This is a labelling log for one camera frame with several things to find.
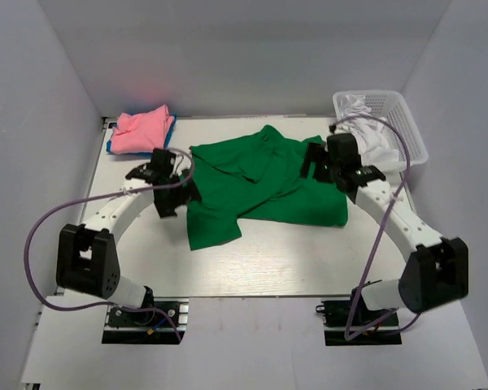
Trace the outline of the green t shirt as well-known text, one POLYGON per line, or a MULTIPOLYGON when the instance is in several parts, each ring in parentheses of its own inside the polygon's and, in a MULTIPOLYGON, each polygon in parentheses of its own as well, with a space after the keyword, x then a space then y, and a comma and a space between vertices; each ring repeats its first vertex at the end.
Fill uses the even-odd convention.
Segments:
POLYGON ((223 245, 241 237, 239 219, 318 227, 348 222, 345 194, 335 185, 300 175, 307 147, 273 126, 227 141, 191 147, 201 201, 187 206, 190 249, 223 245))

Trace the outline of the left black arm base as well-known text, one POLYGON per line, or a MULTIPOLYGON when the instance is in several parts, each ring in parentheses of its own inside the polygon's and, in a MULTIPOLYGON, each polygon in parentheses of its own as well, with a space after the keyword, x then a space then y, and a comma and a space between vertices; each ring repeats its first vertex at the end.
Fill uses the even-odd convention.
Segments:
MULTIPOLYGON (((185 335, 188 298, 155 298, 155 307, 162 310, 174 323, 182 338, 185 335)), ((102 332, 104 345, 179 345, 171 323, 160 312, 131 313, 119 306, 109 306, 102 332)))

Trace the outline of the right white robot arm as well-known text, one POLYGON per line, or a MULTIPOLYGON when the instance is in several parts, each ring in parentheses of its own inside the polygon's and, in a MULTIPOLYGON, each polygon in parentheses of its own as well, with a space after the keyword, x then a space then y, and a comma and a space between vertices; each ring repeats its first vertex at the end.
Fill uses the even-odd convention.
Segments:
POLYGON ((357 322, 371 323, 383 310, 406 308, 421 314, 468 295, 468 246, 460 238, 447 239, 400 201, 377 167, 362 164, 351 134, 310 143, 300 175, 335 184, 378 223, 406 262, 397 279, 361 278, 351 297, 357 322))

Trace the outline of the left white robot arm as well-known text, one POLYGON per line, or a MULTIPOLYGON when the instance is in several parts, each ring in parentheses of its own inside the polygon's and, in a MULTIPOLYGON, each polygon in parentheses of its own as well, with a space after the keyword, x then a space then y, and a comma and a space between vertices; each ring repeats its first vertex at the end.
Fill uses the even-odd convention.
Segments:
POLYGON ((179 149, 155 149, 149 162, 134 167, 118 193, 79 225, 59 233, 56 283, 59 287, 123 306, 136 323, 155 316, 150 288, 122 276, 117 244, 132 222, 153 206, 161 219, 202 200, 193 180, 194 161, 179 149))

